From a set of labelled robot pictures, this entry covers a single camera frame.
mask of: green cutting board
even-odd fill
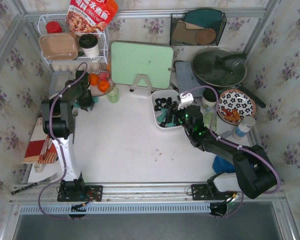
[[[153,88],[167,89],[174,50],[169,46],[114,42],[111,45],[111,77],[116,84],[132,85],[146,75]],[[142,79],[138,86],[146,87]]]

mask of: red snack bag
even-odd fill
[[[66,24],[74,33],[103,31],[118,11],[115,0],[71,0]]]

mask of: green cup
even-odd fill
[[[210,123],[214,117],[213,112],[207,112],[203,118],[204,126],[210,129]],[[213,123],[212,123],[212,131],[217,131],[217,116],[214,117]]]
[[[105,93],[111,103],[115,104],[119,101],[119,89],[116,86],[109,87]]]

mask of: wire rack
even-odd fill
[[[42,33],[43,29],[45,30],[45,26],[47,23],[51,21],[58,22],[62,28],[63,33],[70,32],[67,24],[66,24],[66,16],[67,14],[46,14],[41,15],[37,24],[37,29],[40,35],[45,34]],[[75,33],[77,37],[82,36],[84,33]],[[78,56],[76,59],[71,61],[51,61],[47,59],[43,52],[41,51],[41,55],[47,64],[51,65],[53,63],[73,63],[73,62],[87,62],[87,63],[108,63],[108,51],[109,51],[109,31],[106,27],[103,32],[91,32],[91,34],[95,35],[98,38],[98,46],[99,46],[99,56],[87,57],[87,56]]]

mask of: frying pan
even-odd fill
[[[240,85],[247,76],[246,59],[246,54],[235,54],[225,48],[212,47],[198,52],[191,67],[201,85],[209,85],[217,90],[237,88],[261,108],[265,108],[266,104],[260,98]]]

